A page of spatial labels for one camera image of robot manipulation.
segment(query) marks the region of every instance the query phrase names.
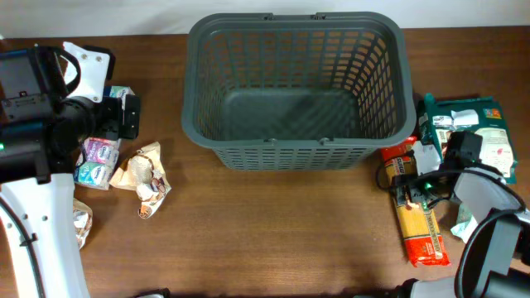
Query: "basket rim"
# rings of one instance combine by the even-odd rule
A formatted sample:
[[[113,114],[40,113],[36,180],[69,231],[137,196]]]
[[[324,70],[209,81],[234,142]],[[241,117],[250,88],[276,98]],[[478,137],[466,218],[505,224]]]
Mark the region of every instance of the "basket rim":
[[[215,25],[222,22],[254,22],[262,23],[266,26],[274,17],[274,22],[324,22],[332,24],[333,22],[357,22],[371,21],[377,22],[388,29],[394,38],[397,49],[397,63],[399,72],[397,73],[400,85],[396,90],[402,91],[404,99],[403,112],[405,120],[400,130],[392,136],[371,139],[371,138],[335,138],[326,142],[317,140],[275,140],[274,142],[265,142],[263,139],[253,140],[235,140],[235,141],[216,141],[202,136],[195,130],[193,123],[194,112],[194,95],[197,74],[197,60],[200,37]],[[405,49],[405,38],[402,30],[390,18],[376,12],[318,12],[315,15],[300,16],[274,16],[272,13],[216,13],[204,17],[198,21],[190,30],[187,45],[187,61],[185,71],[184,86],[184,107],[181,114],[181,125],[188,138],[195,144],[209,149],[229,148],[229,147],[278,147],[278,148],[316,148],[316,147],[366,147],[381,148],[395,146],[409,137],[416,124],[416,109],[412,99],[412,79],[410,65],[408,64],[407,52]]]

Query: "white wall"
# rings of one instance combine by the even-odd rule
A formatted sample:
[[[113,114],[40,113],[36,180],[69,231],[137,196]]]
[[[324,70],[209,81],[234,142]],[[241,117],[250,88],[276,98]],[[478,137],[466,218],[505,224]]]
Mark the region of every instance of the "white wall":
[[[216,12],[372,11],[400,27],[530,25],[529,0],[0,0],[4,37],[187,33]]]

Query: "white and green package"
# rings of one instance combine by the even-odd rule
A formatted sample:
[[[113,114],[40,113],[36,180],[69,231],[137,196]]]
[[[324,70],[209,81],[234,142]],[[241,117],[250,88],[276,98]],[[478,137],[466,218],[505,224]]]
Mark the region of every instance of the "white and green package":
[[[494,166],[509,184],[515,184],[517,157],[513,151],[503,110],[493,97],[436,101],[426,94],[418,107],[422,144],[434,144],[441,159],[453,132],[471,131],[482,136],[480,160]]]

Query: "gray plastic basket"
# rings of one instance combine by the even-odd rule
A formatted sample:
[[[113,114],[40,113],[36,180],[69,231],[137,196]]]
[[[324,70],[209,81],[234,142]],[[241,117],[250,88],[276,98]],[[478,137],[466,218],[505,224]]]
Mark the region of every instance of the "gray plastic basket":
[[[348,168],[415,118],[403,33],[380,14],[216,14],[191,29],[182,127],[228,168]]]

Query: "basket bottom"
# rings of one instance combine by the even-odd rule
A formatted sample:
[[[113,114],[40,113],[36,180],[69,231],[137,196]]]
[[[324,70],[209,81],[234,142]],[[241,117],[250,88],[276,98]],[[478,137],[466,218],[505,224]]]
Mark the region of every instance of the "basket bottom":
[[[223,105],[224,140],[320,140],[360,135],[355,96],[342,89],[240,89]]]

